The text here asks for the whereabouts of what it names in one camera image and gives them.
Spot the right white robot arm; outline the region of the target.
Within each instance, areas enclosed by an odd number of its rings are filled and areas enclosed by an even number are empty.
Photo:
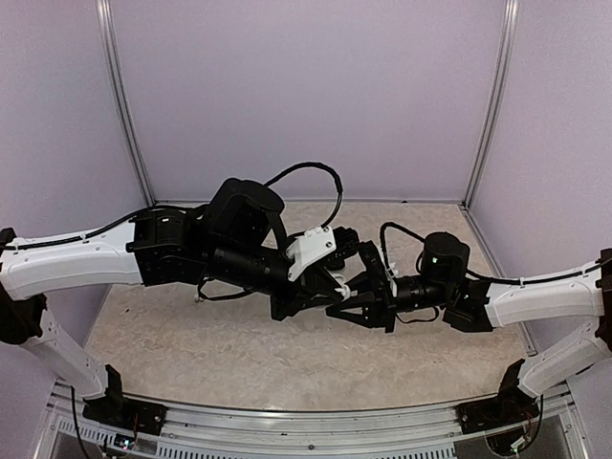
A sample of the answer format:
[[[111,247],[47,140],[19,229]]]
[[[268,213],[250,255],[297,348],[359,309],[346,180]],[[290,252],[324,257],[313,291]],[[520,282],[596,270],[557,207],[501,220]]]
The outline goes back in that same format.
[[[448,232],[423,238],[419,271],[396,276],[385,247],[362,243],[364,272],[350,282],[354,295],[329,306],[329,317],[391,333],[401,313],[440,309],[463,333],[488,333],[518,322],[584,316],[586,322],[539,355],[509,366],[489,414],[511,423],[549,387],[611,356],[611,251],[579,268],[505,279],[469,270],[470,247]]]

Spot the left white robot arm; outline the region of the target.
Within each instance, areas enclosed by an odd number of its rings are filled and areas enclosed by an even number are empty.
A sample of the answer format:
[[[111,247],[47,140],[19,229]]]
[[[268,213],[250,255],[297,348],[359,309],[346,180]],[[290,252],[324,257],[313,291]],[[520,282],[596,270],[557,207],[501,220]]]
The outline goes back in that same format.
[[[324,258],[337,247],[329,225],[289,236],[282,199],[250,180],[225,180],[197,208],[156,206],[88,232],[59,238],[1,233],[1,339],[46,362],[86,404],[110,423],[134,415],[119,373],[89,357],[60,328],[46,304],[49,292],[98,284],[218,280],[270,298],[276,320],[349,295]]]

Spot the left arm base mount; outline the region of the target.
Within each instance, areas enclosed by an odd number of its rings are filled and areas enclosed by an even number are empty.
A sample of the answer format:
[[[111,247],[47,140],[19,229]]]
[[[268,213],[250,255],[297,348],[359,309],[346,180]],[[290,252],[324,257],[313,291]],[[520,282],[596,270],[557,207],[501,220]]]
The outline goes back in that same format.
[[[83,417],[104,425],[160,436],[167,407],[126,397],[120,373],[110,364],[105,365],[107,384],[103,395],[85,399]]]

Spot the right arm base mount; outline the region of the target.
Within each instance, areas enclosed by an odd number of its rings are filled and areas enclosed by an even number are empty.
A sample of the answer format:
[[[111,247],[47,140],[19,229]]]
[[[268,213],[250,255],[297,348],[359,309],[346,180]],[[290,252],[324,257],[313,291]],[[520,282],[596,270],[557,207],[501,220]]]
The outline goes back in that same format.
[[[518,388],[519,370],[524,362],[521,359],[508,367],[496,395],[456,406],[463,434],[509,426],[540,415],[536,398]]]

